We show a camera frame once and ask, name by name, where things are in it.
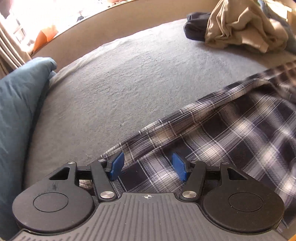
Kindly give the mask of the grey curtain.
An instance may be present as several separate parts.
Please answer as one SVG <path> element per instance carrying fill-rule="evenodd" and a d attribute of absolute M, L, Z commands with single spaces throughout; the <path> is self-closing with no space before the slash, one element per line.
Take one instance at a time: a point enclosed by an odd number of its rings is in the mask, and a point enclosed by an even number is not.
<path fill-rule="evenodd" d="M 11 35 L 1 21 L 1 78 L 18 69 L 31 60 L 29 54 L 22 50 L 16 38 Z"/>

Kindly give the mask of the orange object on windowsill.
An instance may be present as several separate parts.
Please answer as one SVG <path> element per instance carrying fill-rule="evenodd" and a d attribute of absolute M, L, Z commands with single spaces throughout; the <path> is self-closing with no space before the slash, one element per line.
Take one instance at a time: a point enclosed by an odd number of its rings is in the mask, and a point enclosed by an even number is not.
<path fill-rule="evenodd" d="M 46 27 L 38 33 L 36 40 L 34 42 L 33 52 L 38 51 L 48 42 L 50 42 L 58 34 L 58 30 L 55 25 Z"/>

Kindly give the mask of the beige trousers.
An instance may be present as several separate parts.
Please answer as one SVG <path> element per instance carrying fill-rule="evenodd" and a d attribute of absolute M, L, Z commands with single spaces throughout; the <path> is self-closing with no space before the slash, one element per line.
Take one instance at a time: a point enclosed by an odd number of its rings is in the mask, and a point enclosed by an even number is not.
<path fill-rule="evenodd" d="M 285 49 L 287 41 L 280 22 L 269 19 L 254 1 L 219 1 L 205 33 L 206 45 L 219 49 L 238 45 L 266 53 Z"/>

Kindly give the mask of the blue denim jeans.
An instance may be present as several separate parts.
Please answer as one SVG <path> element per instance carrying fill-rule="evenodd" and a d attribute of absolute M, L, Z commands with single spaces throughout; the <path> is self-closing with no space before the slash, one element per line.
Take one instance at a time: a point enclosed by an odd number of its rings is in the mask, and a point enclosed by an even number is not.
<path fill-rule="evenodd" d="M 292 31 L 292 28 L 288 24 L 288 22 L 284 18 L 282 18 L 281 16 L 276 14 L 267 5 L 267 3 L 265 1 L 258 0 L 257 2 L 259 3 L 260 8 L 263 11 L 263 13 L 269 19 L 276 20 L 283 26 L 283 28 L 285 29 L 285 31 L 287 32 L 287 35 L 288 35 L 288 41 L 287 41 L 287 46 L 286 46 L 285 50 L 295 55 L 295 48 L 296 48 L 295 35 L 294 35 L 293 31 Z"/>

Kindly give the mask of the dark navy garment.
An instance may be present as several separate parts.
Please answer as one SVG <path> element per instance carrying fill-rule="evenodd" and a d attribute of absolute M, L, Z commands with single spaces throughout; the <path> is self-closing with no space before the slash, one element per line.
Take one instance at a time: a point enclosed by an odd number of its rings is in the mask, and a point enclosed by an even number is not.
<path fill-rule="evenodd" d="M 194 12 L 187 15 L 184 25 L 185 36 L 194 41 L 205 41 L 208 20 L 211 13 Z"/>

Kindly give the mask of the blue pillow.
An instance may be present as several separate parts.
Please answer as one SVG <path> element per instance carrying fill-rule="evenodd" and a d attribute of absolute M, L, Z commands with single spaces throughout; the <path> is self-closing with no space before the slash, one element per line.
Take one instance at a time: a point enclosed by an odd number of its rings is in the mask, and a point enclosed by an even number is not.
<path fill-rule="evenodd" d="M 22 191 L 23 166 L 36 109 L 56 62 L 37 57 L 1 79 L 1 238 L 18 232 L 13 200 Z"/>

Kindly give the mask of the dark plaid shirt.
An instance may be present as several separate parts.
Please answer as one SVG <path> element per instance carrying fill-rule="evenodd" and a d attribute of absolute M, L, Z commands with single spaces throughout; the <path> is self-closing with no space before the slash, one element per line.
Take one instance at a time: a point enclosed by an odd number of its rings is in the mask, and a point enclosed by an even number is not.
<path fill-rule="evenodd" d="M 210 166 L 229 162 L 276 192 L 285 204 L 278 228 L 295 224 L 295 62 L 213 92 L 144 127 L 99 156 L 123 152 L 112 184 L 123 192 L 180 193 L 173 152 Z"/>

